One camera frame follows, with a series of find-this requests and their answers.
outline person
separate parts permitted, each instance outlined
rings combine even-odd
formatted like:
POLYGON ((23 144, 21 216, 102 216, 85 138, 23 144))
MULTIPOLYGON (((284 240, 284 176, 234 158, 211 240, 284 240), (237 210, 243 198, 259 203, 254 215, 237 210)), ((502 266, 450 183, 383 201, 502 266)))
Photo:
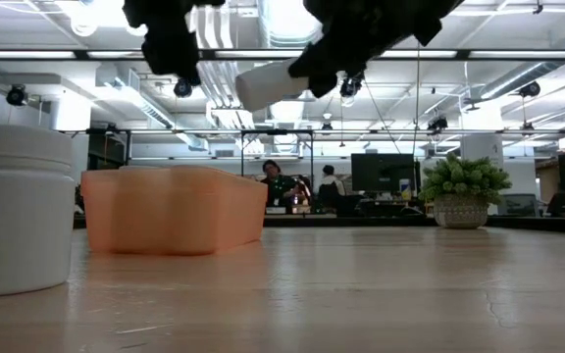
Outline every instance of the person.
POLYGON ((324 176, 322 184, 318 189, 318 200, 324 211, 327 213, 337 213, 342 206, 345 196, 345 188, 343 182, 334 176, 333 166, 324 166, 322 169, 324 176))
POLYGON ((334 167, 324 166, 322 172, 324 173, 324 176, 322 177, 322 185, 331 185, 334 183, 334 186, 337 188, 339 195, 345 196, 345 188, 343 187, 343 182, 341 182, 341 180, 334 176, 334 167))
POLYGON ((268 207, 290 207, 291 198, 300 192, 296 181, 290 176, 284 176, 281 167, 268 160, 263 163, 265 178, 261 180, 267 185, 267 206, 268 207))

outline orange plastic container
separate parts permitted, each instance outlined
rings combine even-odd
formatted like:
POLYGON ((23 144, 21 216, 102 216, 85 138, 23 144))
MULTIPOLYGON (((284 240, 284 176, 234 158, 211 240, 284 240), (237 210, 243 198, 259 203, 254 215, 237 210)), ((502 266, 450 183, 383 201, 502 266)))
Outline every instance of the orange plastic container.
POLYGON ((261 237, 267 186, 206 167, 82 174, 92 251, 206 255, 261 237))

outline white plastic bottle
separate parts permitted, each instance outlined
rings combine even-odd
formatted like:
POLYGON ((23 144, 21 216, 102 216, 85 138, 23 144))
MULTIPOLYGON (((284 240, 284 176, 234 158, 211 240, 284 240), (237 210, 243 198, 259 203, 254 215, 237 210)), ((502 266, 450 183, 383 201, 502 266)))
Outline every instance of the white plastic bottle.
POLYGON ((289 76, 288 69, 295 58, 254 68, 237 76, 234 82, 241 104, 254 113, 309 88, 309 78, 289 76))
POLYGON ((69 136, 0 126, 0 295, 69 277, 76 184, 69 136))

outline green plant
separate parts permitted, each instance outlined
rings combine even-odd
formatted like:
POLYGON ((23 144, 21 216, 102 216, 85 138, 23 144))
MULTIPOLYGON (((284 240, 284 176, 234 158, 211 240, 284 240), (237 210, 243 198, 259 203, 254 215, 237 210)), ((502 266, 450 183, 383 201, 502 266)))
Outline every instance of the green plant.
POLYGON ((424 168, 424 173, 427 178, 419 197, 425 201, 433 201, 441 195, 459 194, 478 196, 497 204, 498 191, 511 187, 509 174, 496 167, 489 158, 467 161, 450 153, 434 168, 424 168))

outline table surface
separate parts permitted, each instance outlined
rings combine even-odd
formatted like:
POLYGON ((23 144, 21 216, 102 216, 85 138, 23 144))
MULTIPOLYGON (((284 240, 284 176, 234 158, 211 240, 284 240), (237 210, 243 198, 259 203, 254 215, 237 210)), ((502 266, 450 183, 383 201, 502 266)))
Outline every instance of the table surface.
POLYGON ((0 297, 0 352, 563 352, 565 234, 267 228, 204 257, 89 254, 0 297))

